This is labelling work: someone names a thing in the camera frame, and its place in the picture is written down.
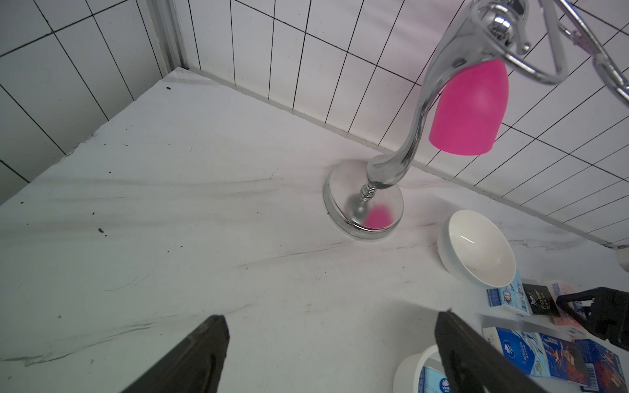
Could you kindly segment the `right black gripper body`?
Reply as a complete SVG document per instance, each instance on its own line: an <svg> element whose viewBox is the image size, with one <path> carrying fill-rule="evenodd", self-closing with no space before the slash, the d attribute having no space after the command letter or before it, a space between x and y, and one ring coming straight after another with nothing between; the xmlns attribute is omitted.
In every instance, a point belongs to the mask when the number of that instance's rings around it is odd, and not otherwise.
<svg viewBox="0 0 629 393"><path fill-rule="evenodd" d="M570 307L576 301L591 301L589 306L583 306L584 317ZM593 288L558 296L555 304L593 336L628 351L627 292Z"/></svg>

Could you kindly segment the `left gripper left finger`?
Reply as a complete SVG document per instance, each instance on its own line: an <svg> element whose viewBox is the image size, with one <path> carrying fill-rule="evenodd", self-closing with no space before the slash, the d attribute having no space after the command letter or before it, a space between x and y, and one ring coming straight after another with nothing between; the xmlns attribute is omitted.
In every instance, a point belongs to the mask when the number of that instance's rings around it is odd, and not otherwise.
<svg viewBox="0 0 629 393"><path fill-rule="evenodd" d="M226 318L208 317L124 393L217 392L229 340Z"/></svg>

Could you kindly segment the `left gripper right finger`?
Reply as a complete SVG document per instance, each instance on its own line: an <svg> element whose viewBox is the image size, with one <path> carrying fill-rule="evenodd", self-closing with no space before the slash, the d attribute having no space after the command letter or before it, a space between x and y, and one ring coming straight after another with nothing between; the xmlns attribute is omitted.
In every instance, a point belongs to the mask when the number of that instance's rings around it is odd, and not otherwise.
<svg viewBox="0 0 629 393"><path fill-rule="evenodd" d="M542 392L454 312L438 313L434 336L452 392Z"/></svg>

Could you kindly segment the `blue white tissue pack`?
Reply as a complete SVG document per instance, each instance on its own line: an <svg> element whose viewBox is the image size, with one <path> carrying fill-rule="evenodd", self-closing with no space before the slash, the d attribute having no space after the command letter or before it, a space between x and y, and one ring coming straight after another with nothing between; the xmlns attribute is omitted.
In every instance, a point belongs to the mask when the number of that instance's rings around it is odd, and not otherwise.
<svg viewBox="0 0 629 393"><path fill-rule="evenodd" d="M530 377L549 378L550 369L537 332L521 332L502 327L484 327L485 340L520 371Z"/></svg>

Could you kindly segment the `blue orange tissue pack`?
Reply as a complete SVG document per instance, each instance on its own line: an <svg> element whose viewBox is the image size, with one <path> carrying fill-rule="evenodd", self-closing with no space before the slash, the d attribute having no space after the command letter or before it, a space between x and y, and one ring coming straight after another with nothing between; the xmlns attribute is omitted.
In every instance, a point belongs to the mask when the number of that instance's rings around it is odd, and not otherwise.
<svg viewBox="0 0 629 393"><path fill-rule="evenodd" d="M589 382L583 392L628 393L627 382L619 357L590 339L576 340L585 360Z"/></svg>

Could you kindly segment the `blue red tissue pack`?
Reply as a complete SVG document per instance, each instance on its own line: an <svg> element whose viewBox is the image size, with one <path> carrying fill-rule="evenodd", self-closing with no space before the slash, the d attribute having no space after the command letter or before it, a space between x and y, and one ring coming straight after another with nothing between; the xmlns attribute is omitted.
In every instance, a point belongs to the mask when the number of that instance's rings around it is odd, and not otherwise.
<svg viewBox="0 0 629 393"><path fill-rule="evenodd" d="M589 373L581 351L574 342L557 337L540 335L545 360L548 363L549 375L579 385L589 383Z"/></svg>

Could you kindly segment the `small black tissue pack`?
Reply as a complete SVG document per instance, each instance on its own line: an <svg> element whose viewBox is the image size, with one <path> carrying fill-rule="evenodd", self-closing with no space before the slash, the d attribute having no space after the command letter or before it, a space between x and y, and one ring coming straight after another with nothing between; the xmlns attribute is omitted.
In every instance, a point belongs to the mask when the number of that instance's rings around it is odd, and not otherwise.
<svg viewBox="0 0 629 393"><path fill-rule="evenodd" d="M523 287L531 314L552 318L560 317L560 312L548 287L530 283L524 283Z"/></svg>

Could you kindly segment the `light blue tissue pack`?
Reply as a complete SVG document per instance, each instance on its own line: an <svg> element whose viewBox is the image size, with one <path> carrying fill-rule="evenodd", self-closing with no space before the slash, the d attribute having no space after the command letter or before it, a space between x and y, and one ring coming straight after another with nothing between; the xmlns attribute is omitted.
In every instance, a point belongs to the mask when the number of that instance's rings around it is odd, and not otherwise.
<svg viewBox="0 0 629 393"><path fill-rule="evenodd" d="M513 281L506 287L491 288L486 290L489 306L507 310L519 316L532 315L524 285L517 270Z"/></svg>

